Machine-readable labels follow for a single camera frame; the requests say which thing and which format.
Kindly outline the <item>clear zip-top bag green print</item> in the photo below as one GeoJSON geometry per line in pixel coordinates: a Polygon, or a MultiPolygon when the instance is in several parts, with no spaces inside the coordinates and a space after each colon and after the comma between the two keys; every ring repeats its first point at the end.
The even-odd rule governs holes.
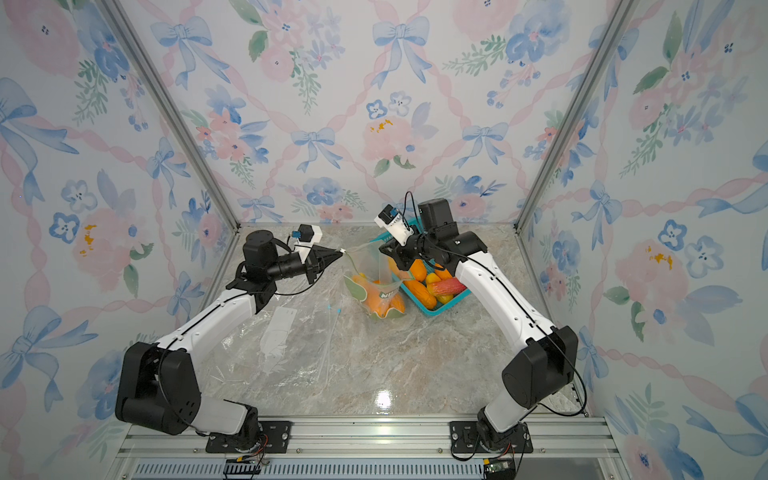
{"type": "Polygon", "coordinates": [[[384,241],[371,241],[347,249],[343,255],[344,285],[374,320],[403,317],[406,313],[404,282],[413,280],[394,260],[380,251],[384,241]]]}

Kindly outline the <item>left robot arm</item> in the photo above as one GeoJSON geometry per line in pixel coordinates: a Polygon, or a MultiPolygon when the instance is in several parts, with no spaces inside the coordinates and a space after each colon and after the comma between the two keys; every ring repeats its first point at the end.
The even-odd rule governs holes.
{"type": "Polygon", "coordinates": [[[211,305],[157,341],[128,348],[115,417],[168,435],[192,429],[240,450],[252,448],[262,437],[257,409],[204,396],[197,370],[215,346],[278,295],[280,281],[303,277],[313,287],[342,258],[343,250],[320,245],[321,237],[319,227],[306,224],[287,241],[269,230],[250,233],[234,279],[211,305]]]}

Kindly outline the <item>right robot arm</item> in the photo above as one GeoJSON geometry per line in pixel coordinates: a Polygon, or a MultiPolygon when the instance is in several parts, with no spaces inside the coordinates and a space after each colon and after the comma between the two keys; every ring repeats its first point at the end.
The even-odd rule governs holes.
{"type": "Polygon", "coordinates": [[[523,297],[474,232],[459,231],[447,200],[423,202],[417,211],[420,227],[408,224],[392,205],[380,211],[376,223],[392,239],[379,250],[401,270],[416,260],[437,262],[500,328],[512,359],[501,373],[503,390],[478,412],[476,428],[486,449],[503,450],[524,432],[524,418],[542,400],[581,379],[576,371],[579,339],[572,328],[555,326],[523,297]]]}

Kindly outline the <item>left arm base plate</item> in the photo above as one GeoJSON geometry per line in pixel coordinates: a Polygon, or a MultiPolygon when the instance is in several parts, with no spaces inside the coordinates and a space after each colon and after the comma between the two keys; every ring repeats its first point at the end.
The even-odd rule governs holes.
{"type": "Polygon", "coordinates": [[[284,454],[288,450],[293,423],[286,420],[259,420],[246,423],[235,435],[213,434],[205,452],[209,454],[284,454]]]}

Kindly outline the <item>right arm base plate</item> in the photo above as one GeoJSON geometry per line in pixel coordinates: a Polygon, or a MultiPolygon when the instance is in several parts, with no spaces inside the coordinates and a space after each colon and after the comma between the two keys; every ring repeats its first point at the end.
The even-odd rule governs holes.
{"type": "Polygon", "coordinates": [[[479,420],[451,421],[448,428],[454,454],[500,454],[503,451],[529,454],[534,450],[526,423],[501,433],[479,420]]]}

